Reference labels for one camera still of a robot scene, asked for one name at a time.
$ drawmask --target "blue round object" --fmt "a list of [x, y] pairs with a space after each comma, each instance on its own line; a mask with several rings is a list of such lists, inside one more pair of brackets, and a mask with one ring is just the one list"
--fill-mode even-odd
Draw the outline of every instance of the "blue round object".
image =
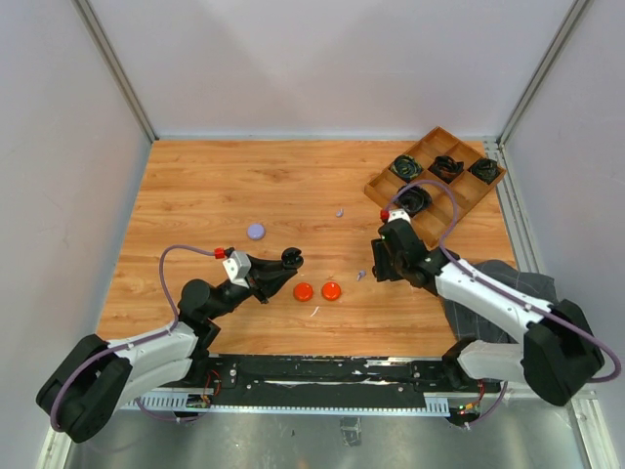
[[255, 241], [263, 239], [265, 237], [265, 227], [260, 223], [254, 223], [247, 229], [247, 236]]

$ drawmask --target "wood grain surface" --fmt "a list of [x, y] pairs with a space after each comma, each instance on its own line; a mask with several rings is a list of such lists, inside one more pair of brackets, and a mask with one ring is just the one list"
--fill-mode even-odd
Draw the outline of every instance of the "wood grain surface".
[[[370, 240], [379, 208], [363, 187], [413, 142], [157, 142], [146, 168], [119, 257], [99, 334], [146, 332], [172, 317], [158, 281], [158, 258], [170, 244], [212, 250], [234, 246], [279, 259], [289, 246], [305, 264], [269, 304], [254, 298], [219, 318], [216, 353], [438, 356], [454, 343], [439, 300], [405, 281], [377, 283]], [[472, 146], [482, 151], [481, 143]], [[342, 218], [336, 213], [344, 209]], [[267, 235], [247, 238], [260, 222]], [[448, 247], [470, 261], [514, 263], [497, 195], [490, 193], [458, 225]], [[358, 271], [366, 277], [356, 281]], [[192, 278], [219, 284], [221, 261], [173, 251], [165, 264], [178, 301]], [[328, 280], [343, 295], [321, 297]], [[299, 281], [315, 295], [292, 296]], [[316, 315], [313, 311], [319, 307]]]

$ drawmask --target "red round object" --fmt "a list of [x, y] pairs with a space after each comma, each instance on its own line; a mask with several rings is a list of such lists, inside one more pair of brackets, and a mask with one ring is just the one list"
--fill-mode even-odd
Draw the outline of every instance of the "red round object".
[[293, 296], [298, 301], [309, 301], [313, 298], [314, 290], [309, 283], [298, 283], [293, 288]]
[[321, 294], [326, 300], [338, 300], [341, 296], [341, 287], [336, 281], [328, 281], [323, 285], [323, 288], [321, 288]]

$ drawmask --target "gray wall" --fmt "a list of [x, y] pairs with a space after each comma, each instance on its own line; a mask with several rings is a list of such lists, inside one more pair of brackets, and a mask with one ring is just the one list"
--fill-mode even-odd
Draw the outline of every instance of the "gray wall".
[[[595, 2], [508, 145], [548, 274], [625, 359], [625, 2]], [[624, 378], [599, 388], [625, 461]]]
[[495, 135], [571, 0], [93, 0], [161, 136]]
[[95, 330], [148, 142], [71, 2], [1, 10], [0, 454], [30, 468], [36, 392]]

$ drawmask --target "wooden box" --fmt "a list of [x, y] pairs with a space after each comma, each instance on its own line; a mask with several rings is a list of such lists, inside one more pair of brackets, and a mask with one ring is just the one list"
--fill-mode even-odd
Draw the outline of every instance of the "wooden box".
[[[471, 167], [483, 159], [483, 156], [440, 127], [434, 129], [403, 154], [412, 156], [423, 168], [421, 174], [411, 182], [429, 179], [444, 184], [452, 190], [458, 203], [458, 221], [492, 191], [506, 173], [504, 168], [497, 166], [499, 174], [489, 184], [472, 174]], [[441, 155], [451, 156], [456, 162], [464, 163], [462, 171], [449, 183], [431, 171], [435, 158]], [[364, 187], [364, 193], [382, 208], [386, 207], [393, 196], [407, 184], [391, 170], [392, 166], [391, 161], [389, 166]], [[432, 203], [412, 218], [412, 227], [428, 248], [432, 249], [438, 245], [438, 240], [451, 223], [453, 205], [440, 188], [431, 185], [425, 185], [422, 188], [429, 193]]]

